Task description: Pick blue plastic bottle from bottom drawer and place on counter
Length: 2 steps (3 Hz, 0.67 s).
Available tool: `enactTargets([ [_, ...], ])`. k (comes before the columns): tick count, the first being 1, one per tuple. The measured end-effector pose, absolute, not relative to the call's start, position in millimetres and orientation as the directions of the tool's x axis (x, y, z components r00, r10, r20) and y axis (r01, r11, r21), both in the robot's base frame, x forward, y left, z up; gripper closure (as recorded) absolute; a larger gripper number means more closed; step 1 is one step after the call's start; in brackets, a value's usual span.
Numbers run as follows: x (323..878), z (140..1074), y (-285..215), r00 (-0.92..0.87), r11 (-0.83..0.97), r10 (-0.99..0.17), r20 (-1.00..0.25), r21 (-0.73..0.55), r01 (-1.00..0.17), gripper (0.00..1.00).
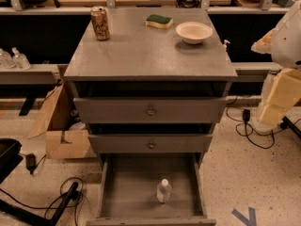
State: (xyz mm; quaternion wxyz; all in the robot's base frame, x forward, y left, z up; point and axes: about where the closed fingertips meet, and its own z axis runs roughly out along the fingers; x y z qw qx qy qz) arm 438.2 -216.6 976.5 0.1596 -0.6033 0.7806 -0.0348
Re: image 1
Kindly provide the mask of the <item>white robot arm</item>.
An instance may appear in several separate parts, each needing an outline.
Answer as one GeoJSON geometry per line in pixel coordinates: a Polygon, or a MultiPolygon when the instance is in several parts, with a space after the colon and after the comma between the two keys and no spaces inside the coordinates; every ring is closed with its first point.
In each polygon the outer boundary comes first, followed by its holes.
{"type": "Polygon", "coordinates": [[[266,76],[257,109],[257,126],[262,130],[274,129],[301,99],[301,1],[295,2],[251,50],[270,54],[282,67],[276,75],[266,76]]]}

